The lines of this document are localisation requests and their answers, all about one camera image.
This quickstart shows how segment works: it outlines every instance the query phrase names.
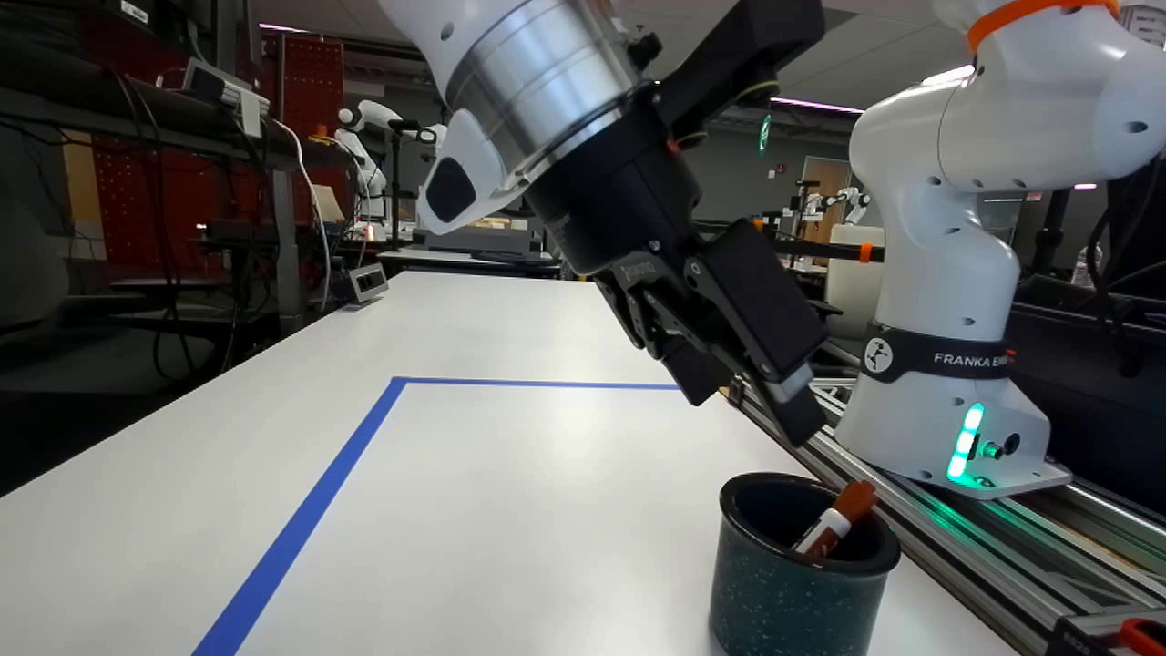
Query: pen holder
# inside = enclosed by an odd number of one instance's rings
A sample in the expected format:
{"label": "pen holder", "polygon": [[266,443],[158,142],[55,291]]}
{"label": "pen holder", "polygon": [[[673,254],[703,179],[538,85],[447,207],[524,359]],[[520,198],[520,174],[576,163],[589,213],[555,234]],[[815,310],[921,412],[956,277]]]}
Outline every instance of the pen holder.
{"label": "pen holder", "polygon": [[835,504],[804,479],[742,474],[720,489],[710,636],[724,656],[860,656],[871,647],[884,572],[901,563],[871,515],[825,563],[795,545]]}

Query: blue tape line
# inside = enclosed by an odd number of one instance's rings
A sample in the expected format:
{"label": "blue tape line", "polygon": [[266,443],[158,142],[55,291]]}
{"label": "blue tape line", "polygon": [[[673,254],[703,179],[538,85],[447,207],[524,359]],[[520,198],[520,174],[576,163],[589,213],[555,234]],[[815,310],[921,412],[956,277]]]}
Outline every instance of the blue tape line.
{"label": "blue tape line", "polygon": [[261,563],[253,570],[244,586],[231,598],[221,617],[212,622],[203,643],[193,649],[198,656],[220,656],[220,654],[242,654],[249,643],[253,626],[259,622],[266,603],[276,593],[286,585],[289,570],[295,565],[304,545],[315,537],[321,517],[328,515],[334,492],[345,486],[354,466],[361,463],[368,443],[375,438],[379,422],[395,412],[395,406],[403,394],[403,378],[395,378],[371,412],[361,418],[354,438],[340,447],[340,455],[328,463],[326,479],[315,486],[315,492],[298,504],[286,532],[271,545]]}
{"label": "blue tape line", "polygon": [[328,463],[321,483],[311,489],[311,497],[295,506],[286,532],[266,546],[253,576],[242,585],[242,592],[231,598],[221,617],[212,622],[203,643],[193,649],[198,656],[220,656],[220,654],[242,654],[253,626],[259,622],[261,609],[293,572],[298,549],[316,532],[321,517],[328,515],[334,492],[345,486],[345,479],[358,469],[363,447],[371,446],[383,418],[401,400],[403,387],[495,387],[495,390],[641,390],[641,394],[673,394],[679,387],[668,383],[570,383],[570,378],[395,378],[371,412],[361,418],[361,428],[351,434],[351,443],[340,447],[340,455]]}

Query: white table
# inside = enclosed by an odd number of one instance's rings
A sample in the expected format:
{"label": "white table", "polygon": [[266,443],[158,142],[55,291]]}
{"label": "white table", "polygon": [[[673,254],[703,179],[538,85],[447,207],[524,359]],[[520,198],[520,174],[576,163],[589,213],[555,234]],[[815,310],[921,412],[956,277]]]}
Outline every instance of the white table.
{"label": "white table", "polygon": [[[0,654],[708,656],[742,469],[593,287],[403,274],[0,501]],[[1008,649],[901,563],[871,654]]]}

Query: ceiling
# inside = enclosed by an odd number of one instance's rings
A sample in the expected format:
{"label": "ceiling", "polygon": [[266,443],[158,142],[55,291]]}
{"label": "ceiling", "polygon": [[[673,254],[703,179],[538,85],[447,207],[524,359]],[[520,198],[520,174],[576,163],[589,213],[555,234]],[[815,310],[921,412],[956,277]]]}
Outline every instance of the ceiling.
{"label": "ceiling", "polygon": [[[261,23],[304,26],[331,37],[403,45],[375,0],[253,0]],[[673,68],[734,0],[612,0],[631,26],[658,32]],[[929,0],[827,0],[854,17],[779,74],[785,96],[871,107],[929,74],[965,62],[961,40],[937,23]]]}

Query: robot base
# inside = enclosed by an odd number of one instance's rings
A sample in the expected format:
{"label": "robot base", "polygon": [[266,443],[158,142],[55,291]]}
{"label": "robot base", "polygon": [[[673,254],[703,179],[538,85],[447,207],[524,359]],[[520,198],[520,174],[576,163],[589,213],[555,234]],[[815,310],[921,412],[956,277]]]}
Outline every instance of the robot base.
{"label": "robot base", "polygon": [[890,474],[972,501],[1067,486],[1047,463],[1048,418],[1013,378],[941,378],[906,373],[895,383],[860,378],[837,446]]}

